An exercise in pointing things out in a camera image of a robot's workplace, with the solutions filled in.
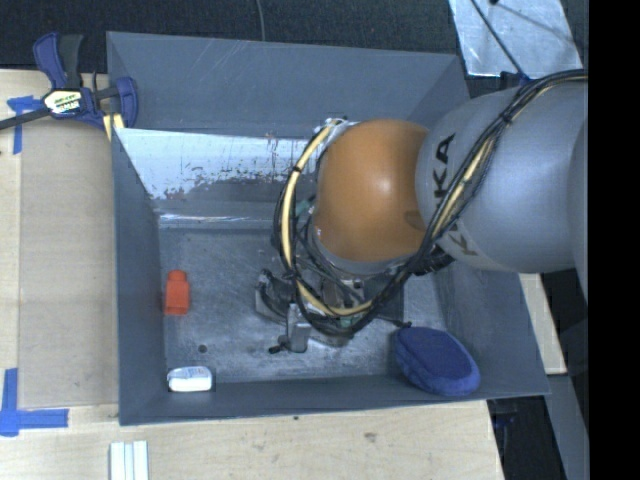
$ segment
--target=cardboard sheet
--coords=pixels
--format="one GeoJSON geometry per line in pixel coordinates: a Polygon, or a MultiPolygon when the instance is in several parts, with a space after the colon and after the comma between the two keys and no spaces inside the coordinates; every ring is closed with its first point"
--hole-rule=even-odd
{"type": "MultiPolygon", "coordinates": [[[[19,80],[11,96],[48,90],[39,72],[19,80]]],[[[23,127],[21,157],[18,406],[114,402],[109,143],[87,125],[45,118],[23,127]]]]}

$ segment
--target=scratched surface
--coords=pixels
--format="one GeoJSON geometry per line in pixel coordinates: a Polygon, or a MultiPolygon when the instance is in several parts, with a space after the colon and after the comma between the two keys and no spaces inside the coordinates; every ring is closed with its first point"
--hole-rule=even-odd
{"type": "Polygon", "coordinates": [[[282,183],[307,145],[306,139],[141,129],[123,129],[118,135],[154,199],[180,199],[217,183],[282,183]]]}
{"type": "MultiPolygon", "coordinates": [[[[531,78],[577,69],[582,62],[560,0],[476,0],[516,62],[531,78]]],[[[515,73],[471,0],[449,0],[470,75],[515,73]]]]}

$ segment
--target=blue tape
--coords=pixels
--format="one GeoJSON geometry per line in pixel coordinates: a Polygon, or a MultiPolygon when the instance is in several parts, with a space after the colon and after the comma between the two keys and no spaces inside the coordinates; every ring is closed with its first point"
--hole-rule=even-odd
{"type": "Polygon", "coordinates": [[[4,372],[4,394],[0,410],[0,436],[15,437],[22,429],[68,427],[69,409],[18,410],[18,369],[4,372]]]}
{"type": "MultiPolygon", "coordinates": [[[[25,111],[38,110],[44,107],[42,101],[33,96],[21,96],[19,98],[9,98],[7,104],[17,116],[25,111]]],[[[22,151],[22,125],[15,127],[13,132],[13,154],[17,155],[22,151]]]]}

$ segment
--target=black floor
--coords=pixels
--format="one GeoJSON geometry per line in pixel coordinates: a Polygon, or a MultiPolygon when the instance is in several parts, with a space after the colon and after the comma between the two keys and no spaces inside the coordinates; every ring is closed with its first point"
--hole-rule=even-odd
{"type": "MultiPolygon", "coordinates": [[[[458,53],[447,0],[260,0],[269,41],[458,53]]],[[[589,0],[561,0],[585,67],[589,64],[589,0]]],[[[83,72],[106,72],[109,30],[237,39],[261,38],[255,0],[0,0],[0,67],[34,69],[33,42],[59,31],[86,37],[83,72]]],[[[499,89],[491,78],[469,78],[477,96],[499,89]]],[[[575,272],[545,276],[545,287],[570,365],[586,424],[588,363],[579,357],[586,305],[575,272]]],[[[508,480],[562,479],[542,398],[491,403],[508,480]]]]}

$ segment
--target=black cable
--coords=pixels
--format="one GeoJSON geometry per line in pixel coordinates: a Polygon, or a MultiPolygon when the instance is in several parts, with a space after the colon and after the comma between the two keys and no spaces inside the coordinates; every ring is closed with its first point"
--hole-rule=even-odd
{"type": "Polygon", "coordinates": [[[502,42],[502,39],[500,39],[500,36],[498,35],[498,33],[491,26],[491,23],[489,23],[489,20],[487,19],[487,17],[484,15],[482,10],[480,9],[480,6],[478,5],[478,2],[476,2],[476,0],[471,0],[471,3],[476,8],[476,11],[478,11],[478,14],[480,15],[480,18],[482,18],[482,21],[484,21],[484,24],[489,29],[489,32],[491,32],[491,35],[494,37],[494,39],[498,43],[498,46],[500,46],[500,48],[502,49],[504,54],[508,57],[508,59],[511,62],[511,64],[513,64],[513,67],[516,68],[516,70],[518,72],[518,75],[520,75],[521,77],[524,77],[526,79],[529,79],[529,77],[524,72],[524,70],[522,69],[520,64],[518,64],[518,61],[513,57],[513,55],[511,55],[511,52],[509,52],[509,50],[507,49],[506,45],[502,42]]]}
{"type": "Polygon", "coordinates": [[[255,1],[256,1],[256,7],[258,8],[258,18],[260,19],[260,36],[263,41],[266,41],[267,34],[264,28],[264,15],[262,13],[262,4],[260,3],[260,0],[255,0],[255,1]]]}

